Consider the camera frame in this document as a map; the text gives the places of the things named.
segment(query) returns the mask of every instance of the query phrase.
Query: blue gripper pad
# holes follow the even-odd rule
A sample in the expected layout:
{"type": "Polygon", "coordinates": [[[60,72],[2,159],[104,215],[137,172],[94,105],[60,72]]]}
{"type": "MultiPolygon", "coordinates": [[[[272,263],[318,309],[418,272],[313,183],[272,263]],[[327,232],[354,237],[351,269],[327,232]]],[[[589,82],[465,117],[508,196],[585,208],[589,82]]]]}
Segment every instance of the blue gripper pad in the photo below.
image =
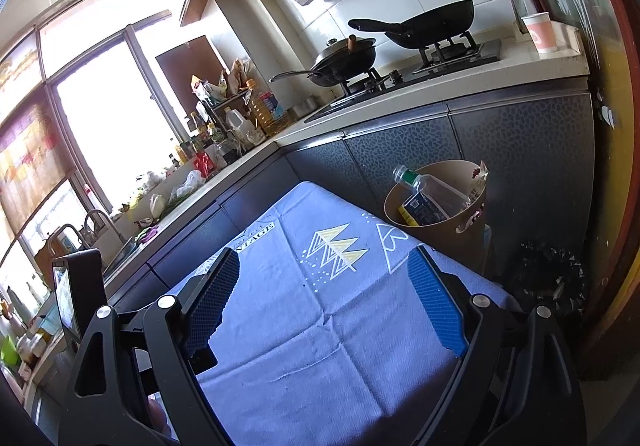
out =
{"type": "Polygon", "coordinates": [[[182,308],[186,318],[186,336],[182,342],[188,358],[197,350],[207,347],[211,334],[222,321],[222,311],[238,282],[239,274],[238,253],[227,248],[189,296],[182,308]]]}
{"type": "Polygon", "coordinates": [[[409,280],[442,346],[452,350],[456,357],[460,358],[469,346],[463,315],[434,269],[437,267],[435,262],[430,256],[424,256],[426,253],[422,246],[414,248],[409,253],[409,280]]]}

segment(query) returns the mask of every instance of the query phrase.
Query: green container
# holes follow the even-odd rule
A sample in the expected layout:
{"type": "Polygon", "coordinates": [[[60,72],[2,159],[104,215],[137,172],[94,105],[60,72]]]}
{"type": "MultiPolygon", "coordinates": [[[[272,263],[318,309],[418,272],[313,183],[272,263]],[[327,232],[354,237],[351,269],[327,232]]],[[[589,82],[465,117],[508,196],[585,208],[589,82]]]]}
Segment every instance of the green container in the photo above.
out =
{"type": "Polygon", "coordinates": [[[20,363],[20,356],[15,351],[15,344],[9,336],[4,338],[2,347],[0,347],[0,360],[5,365],[18,365],[20,363]]]}

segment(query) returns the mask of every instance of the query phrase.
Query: kitchen faucet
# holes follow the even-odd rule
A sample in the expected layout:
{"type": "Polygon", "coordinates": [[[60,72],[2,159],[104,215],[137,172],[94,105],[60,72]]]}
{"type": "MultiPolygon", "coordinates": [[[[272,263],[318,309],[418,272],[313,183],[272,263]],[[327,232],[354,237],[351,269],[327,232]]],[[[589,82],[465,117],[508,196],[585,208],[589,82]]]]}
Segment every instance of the kitchen faucet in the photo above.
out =
{"type": "Polygon", "coordinates": [[[74,233],[76,233],[76,236],[78,237],[78,240],[80,240],[80,243],[84,246],[85,249],[91,249],[91,246],[82,237],[82,235],[78,232],[78,230],[74,226],[72,226],[70,223],[66,223],[65,225],[61,225],[59,228],[57,228],[52,233],[52,235],[49,236],[49,238],[47,238],[47,250],[49,251],[49,254],[51,256],[55,255],[55,251],[53,250],[53,247],[51,246],[51,242],[53,242],[53,240],[56,238],[56,236],[59,235],[60,233],[62,233],[66,228],[69,228],[74,233]]]}
{"type": "Polygon", "coordinates": [[[98,236],[97,225],[95,223],[96,221],[95,221],[94,217],[92,217],[92,214],[94,214],[94,213],[95,214],[100,214],[104,218],[104,220],[107,222],[107,224],[109,224],[109,226],[111,226],[111,229],[113,229],[116,232],[116,235],[118,235],[118,238],[120,239],[120,241],[122,243],[126,243],[127,242],[127,239],[124,237],[124,235],[120,231],[117,230],[117,228],[116,228],[115,224],[113,223],[113,221],[101,209],[92,209],[91,211],[89,211],[86,214],[86,216],[84,217],[84,228],[85,229],[89,230],[89,228],[87,227],[86,223],[87,223],[87,221],[89,219],[92,219],[94,221],[94,226],[96,227],[96,231],[94,231],[95,236],[96,237],[98,236]]]}

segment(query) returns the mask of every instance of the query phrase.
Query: small screen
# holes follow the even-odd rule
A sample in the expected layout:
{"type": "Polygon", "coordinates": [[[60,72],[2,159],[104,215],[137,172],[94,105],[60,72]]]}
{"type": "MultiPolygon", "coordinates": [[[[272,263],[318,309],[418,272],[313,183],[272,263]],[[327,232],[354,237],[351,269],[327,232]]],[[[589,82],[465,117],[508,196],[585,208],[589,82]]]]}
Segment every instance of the small screen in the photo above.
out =
{"type": "Polygon", "coordinates": [[[54,267],[53,277],[56,281],[56,299],[58,300],[60,320],[67,329],[73,331],[74,334],[79,334],[74,303],[71,299],[69,273],[66,267],[54,267]]]}

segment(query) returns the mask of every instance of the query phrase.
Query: plastic water bottle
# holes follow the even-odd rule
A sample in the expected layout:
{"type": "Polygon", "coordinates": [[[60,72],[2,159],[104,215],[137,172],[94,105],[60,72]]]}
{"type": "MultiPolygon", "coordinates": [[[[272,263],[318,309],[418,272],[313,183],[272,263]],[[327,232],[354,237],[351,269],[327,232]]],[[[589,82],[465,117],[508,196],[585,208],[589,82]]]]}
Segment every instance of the plastic water bottle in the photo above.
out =
{"type": "Polygon", "coordinates": [[[469,205],[469,197],[460,193],[456,188],[433,175],[417,174],[402,164],[398,164],[394,168],[394,180],[401,186],[412,190],[414,194],[421,193],[423,196],[433,199],[449,218],[455,217],[469,205]]]}

